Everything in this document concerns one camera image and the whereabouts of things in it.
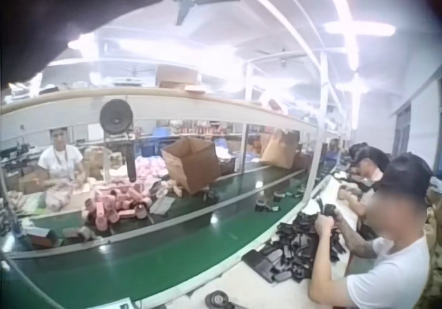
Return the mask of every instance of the lanyard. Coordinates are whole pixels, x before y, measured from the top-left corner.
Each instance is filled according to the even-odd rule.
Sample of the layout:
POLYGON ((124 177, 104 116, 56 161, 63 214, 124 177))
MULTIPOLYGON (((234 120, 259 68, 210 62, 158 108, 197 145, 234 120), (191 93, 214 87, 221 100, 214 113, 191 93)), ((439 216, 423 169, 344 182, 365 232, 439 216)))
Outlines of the lanyard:
MULTIPOLYGON (((59 158, 59 156, 57 155, 57 152, 55 151, 55 148, 52 147, 54 149, 54 156, 55 159, 57 160, 58 164, 61 166, 61 160, 59 158)), ((68 174, 68 178, 69 180, 72 180, 70 174, 69 174, 69 164, 68 164, 68 147, 64 147, 64 159, 66 161, 66 173, 68 174)))

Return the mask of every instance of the ceiling fan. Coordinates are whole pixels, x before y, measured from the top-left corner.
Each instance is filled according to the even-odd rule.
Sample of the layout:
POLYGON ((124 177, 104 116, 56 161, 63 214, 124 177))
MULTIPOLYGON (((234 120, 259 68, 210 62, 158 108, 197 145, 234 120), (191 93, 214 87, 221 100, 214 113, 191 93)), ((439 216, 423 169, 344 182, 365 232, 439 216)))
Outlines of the ceiling fan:
POLYGON ((195 5, 210 5, 212 3, 226 3, 230 1, 239 1, 239 0, 173 0, 178 4, 178 16, 176 25, 181 26, 184 19, 187 17, 189 11, 195 5))
MULTIPOLYGON (((263 51, 263 50, 255 50, 258 53, 261 53, 262 55, 271 55, 272 53, 267 52, 267 51, 263 51)), ((281 55, 280 56, 280 61, 281 61, 281 66, 283 68, 287 67, 287 61, 290 59, 296 59, 296 58, 302 58, 302 57, 306 57, 307 55, 281 55)))

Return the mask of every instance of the white paper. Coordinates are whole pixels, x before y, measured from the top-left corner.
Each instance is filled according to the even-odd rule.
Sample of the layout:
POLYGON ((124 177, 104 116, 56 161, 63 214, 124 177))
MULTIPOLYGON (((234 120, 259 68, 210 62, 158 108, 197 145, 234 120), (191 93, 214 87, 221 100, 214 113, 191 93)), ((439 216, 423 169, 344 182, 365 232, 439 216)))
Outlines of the white paper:
POLYGON ((171 208, 173 202, 175 202, 173 197, 165 196, 163 198, 159 198, 155 203, 152 204, 151 213, 165 214, 171 208))

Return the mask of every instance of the black cap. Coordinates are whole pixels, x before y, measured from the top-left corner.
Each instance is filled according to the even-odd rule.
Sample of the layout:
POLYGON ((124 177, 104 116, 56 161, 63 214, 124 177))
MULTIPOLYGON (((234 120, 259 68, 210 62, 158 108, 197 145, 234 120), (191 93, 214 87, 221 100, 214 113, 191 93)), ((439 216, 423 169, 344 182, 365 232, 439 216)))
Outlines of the black cap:
POLYGON ((363 147, 359 149, 356 157, 353 159, 353 165, 357 165, 362 159, 369 158, 379 169, 384 172, 390 159, 383 151, 374 147, 363 147))
POLYGON ((368 147, 368 144, 366 142, 353 144, 350 148, 348 148, 348 153, 350 157, 352 157, 352 159, 354 160, 358 151, 361 150, 363 147, 368 147))
POLYGON ((388 164, 377 190, 414 196, 425 203, 431 177, 432 171, 424 159, 410 152, 403 153, 388 164))

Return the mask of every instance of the white table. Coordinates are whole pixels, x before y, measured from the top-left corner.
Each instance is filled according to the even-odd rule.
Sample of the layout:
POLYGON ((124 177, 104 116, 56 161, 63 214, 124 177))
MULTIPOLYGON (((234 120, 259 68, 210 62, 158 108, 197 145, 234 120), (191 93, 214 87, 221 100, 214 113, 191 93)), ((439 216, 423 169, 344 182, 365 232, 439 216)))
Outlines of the white table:
MULTIPOLYGON (((355 213, 343 201, 336 200, 338 188, 339 182, 331 177, 328 185, 320 193, 320 197, 324 204, 335 204, 350 226, 356 229, 358 219, 355 213)), ((318 204, 312 200, 303 209, 308 214, 315 214, 318 210, 318 204)), ((340 254, 339 259, 339 262, 332 265, 333 279, 345 276, 349 251, 340 254)), ((270 284, 245 263, 239 262, 221 277, 206 283, 190 296, 184 295, 177 298, 175 301, 168 303, 166 307, 167 309, 206 309, 204 298, 215 290, 222 290, 228 294, 232 302, 250 309, 327 308, 327 306, 320 306, 310 301, 307 291, 308 285, 309 280, 296 283, 291 279, 282 283, 270 284)))

